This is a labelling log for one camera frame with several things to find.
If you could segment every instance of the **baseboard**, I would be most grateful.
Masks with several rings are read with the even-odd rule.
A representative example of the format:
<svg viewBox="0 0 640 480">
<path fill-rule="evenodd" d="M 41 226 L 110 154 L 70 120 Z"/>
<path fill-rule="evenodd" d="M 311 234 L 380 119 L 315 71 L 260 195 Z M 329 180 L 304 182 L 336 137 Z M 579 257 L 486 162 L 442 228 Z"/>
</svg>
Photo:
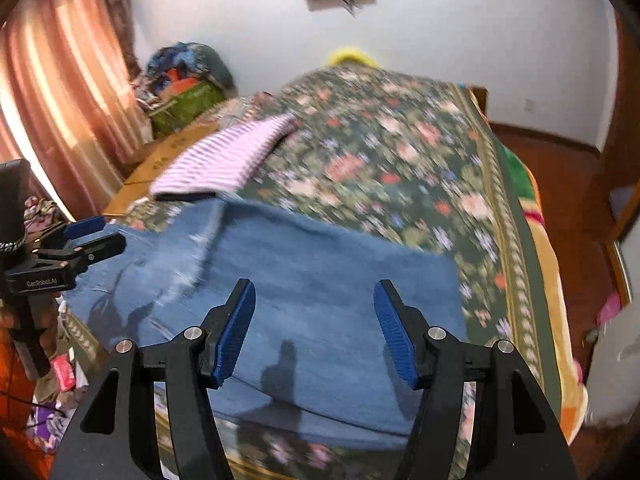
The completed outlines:
<svg viewBox="0 0 640 480">
<path fill-rule="evenodd" d="M 600 158 L 600 150 L 591 144 L 580 142 L 579 140 L 567 139 L 556 134 L 550 134 L 549 132 L 540 132 L 538 130 L 531 130 L 529 128 L 522 128 L 520 126 L 511 126 L 510 124 L 494 123 L 490 121 L 491 129 L 494 134 L 500 136 L 500 134 L 511 134 L 523 137 L 529 137 L 531 139 L 544 140 L 545 142 L 552 142 L 554 144 L 560 144 L 566 146 L 572 150 L 579 150 L 581 152 L 591 153 L 596 158 Z"/>
</svg>

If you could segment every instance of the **pile of clothes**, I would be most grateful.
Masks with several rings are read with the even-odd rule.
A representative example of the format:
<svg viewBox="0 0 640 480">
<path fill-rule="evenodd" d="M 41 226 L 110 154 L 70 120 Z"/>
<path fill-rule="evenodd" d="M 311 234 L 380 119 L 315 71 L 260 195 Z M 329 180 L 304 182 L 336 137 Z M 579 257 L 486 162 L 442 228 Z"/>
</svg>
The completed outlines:
<svg viewBox="0 0 640 480">
<path fill-rule="evenodd" d="M 53 200 L 30 196 L 24 202 L 24 227 L 28 233 L 43 231 L 61 218 Z"/>
<path fill-rule="evenodd" d="M 59 313 L 66 314 L 66 303 L 58 298 Z M 57 357 L 52 358 L 51 371 L 38 380 L 33 394 L 33 409 L 25 433 L 43 452 L 55 452 L 89 387 L 80 360 L 65 336 L 58 336 Z"/>
<path fill-rule="evenodd" d="M 199 80 L 207 80 L 223 92 L 234 86 L 231 73 L 210 46 L 178 42 L 156 51 L 132 85 L 143 109 L 153 110 Z"/>
</svg>

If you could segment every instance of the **blue gripper pad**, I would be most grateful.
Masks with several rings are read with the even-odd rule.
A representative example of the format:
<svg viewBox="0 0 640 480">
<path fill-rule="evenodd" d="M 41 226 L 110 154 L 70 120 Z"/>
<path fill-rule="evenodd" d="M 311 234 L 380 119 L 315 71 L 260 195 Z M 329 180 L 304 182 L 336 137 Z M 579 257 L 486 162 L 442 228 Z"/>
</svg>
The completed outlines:
<svg viewBox="0 0 640 480">
<path fill-rule="evenodd" d="M 64 236 L 67 240 L 75 240 L 81 236 L 102 231 L 105 225 L 102 216 L 92 216 L 91 218 L 85 218 L 84 220 L 73 222 L 66 226 Z"/>
<path fill-rule="evenodd" d="M 382 282 L 377 282 L 373 290 L 373 308 L 396 373 L 412 389 L 417 389 L 418 370 L 415 365 L 415 348 Z"/>
<path fill-rule="evenodd" d="M 230 314 L 222 334 L 216 343 L 216 366 L 211 373 L 213 381 L 220 387 L 231 377 L 236 367 L 242 343 L 255 311 L 255 286 L 247 280 L 238 303 Z"/>
</svg>

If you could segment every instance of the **white wall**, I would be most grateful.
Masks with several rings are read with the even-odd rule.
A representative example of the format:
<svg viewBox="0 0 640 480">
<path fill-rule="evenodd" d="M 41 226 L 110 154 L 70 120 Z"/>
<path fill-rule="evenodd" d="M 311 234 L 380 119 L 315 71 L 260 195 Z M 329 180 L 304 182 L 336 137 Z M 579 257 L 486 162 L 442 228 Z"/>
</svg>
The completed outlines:
<svg viewBox="0 0 640 480">
<path fill-rule="evenodd" d="M 620 243 L 631 295 L 640 308 L 640 221 L 636 221 Z"/>
<path fill-rule="evenodd" d="M 626 424 L 640 402 L 640 304 L 635 298 L 600 329 L 587 379 L 587 426 Z"/>
<path fill-rule="evenodd" d="M 136 55 L 207 43 L 244 94 L 357 46 L 384 68 L 486 86 L 494 121 L 602 142 L 617 78 L 606 0 L 369 1 L 354 19 L 339 0 L 132 0 Z"/>
</svg>

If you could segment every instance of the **pink item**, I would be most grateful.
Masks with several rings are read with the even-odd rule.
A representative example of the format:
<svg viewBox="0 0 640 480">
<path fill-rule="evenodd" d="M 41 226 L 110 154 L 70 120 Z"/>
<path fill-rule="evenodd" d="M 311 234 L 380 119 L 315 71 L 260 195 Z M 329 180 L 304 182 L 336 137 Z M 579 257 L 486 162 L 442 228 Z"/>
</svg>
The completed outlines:
<svg viewBox="0 0 640 480">
<path fill-rule="evenodd" d="M 537 211 L 525 211 L 524 216 L 538 222 L 542 227 L 545 226 L 545 218 Z"/>
<path fill-rule="evenodd" d="M 71 364 L 66 354 L 59 355 L 55 359 L 52 359 L 51 367 L 58 378 L 61 392 L 68 392 L 76 387 L 76 376 L 71 369 Z"/>
<path fill-rule="evenodd" d="M 296 129 L 295 117 L 283 114 L 211 134 L 181 153 L 153 181 L 149 192 L 153 197 L 236 192 L 276 143 Z"/>
<path fill-rule="evenodd" d="M 620 304 L 620 295 L 617 292 L 609 294 L 607 301 L 598 313 L 596 318 L 596 326 L 602 328 L 602 326 L 609 320 L 615 318 L 622 309 Z"/>
<path fill-rule="evenodd" d="M 574 359 L 574 366 L 575 366 L 575 371 L 578 374 L 578 384 L 582 384 L 582 380 L 584 379 L 584 375 L 583 375 L 582 367 L 580 366 L 580 363 L 578 362 L 578 359 Z"/>
</svg>

